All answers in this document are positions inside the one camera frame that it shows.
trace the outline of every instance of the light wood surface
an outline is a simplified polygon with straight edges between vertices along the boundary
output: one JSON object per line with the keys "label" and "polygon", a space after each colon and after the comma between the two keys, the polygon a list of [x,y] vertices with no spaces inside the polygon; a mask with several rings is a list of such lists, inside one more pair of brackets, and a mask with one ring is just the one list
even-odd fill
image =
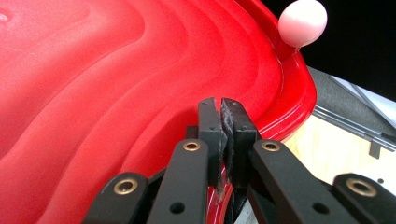
{"label": "light wood surface", "polygon": [[365,175],[396,194],[396,156],[381,148],[379,160],[369,155],[370,142],[311,116],[285,142],[293,154],[317,178],[332,184],[340,174]]}

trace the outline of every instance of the black background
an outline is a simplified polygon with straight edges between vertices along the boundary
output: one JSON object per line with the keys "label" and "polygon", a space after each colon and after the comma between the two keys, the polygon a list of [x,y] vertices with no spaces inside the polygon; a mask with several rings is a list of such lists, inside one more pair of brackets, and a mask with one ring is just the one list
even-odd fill
{"label": "black background", "polygon": [[[292,0],[262,0],[279,18]],[[319,0],[323,35],[301,53],[309,66],[396,101],[396,1]]]}

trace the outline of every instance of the gray surface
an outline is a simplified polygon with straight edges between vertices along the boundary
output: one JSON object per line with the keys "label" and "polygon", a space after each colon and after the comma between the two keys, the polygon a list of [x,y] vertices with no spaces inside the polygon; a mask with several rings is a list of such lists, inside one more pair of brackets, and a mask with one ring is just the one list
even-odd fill
{"label": "gray surface", "polygon": [[385,119],[336,84],[328,74],[315,68],[308,69],[317,87],[317,105],[367,128],[396,136],[396,130]]}

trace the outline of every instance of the pink ball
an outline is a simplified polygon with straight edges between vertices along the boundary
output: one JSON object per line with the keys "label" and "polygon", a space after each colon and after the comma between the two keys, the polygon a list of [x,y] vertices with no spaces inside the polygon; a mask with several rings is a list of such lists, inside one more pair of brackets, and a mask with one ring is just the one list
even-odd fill
{"label": "pink ball", "polygon": [[317,40],[327,23],[324,6],[316,0],[298,0],[291,3],[279,18],[278,29],[282,40],[295,48]]}

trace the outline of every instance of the red tray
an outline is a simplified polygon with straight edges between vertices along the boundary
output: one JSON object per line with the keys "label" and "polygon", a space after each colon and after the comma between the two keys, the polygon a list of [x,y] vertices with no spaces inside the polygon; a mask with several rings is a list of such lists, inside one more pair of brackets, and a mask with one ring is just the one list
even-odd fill
{"label": "red tray", "polygon": [[112,176],[163,169],[207,97],[287,137],[316,92],[276,27],[258,0],[2,1],[0,223],[80,222]]}

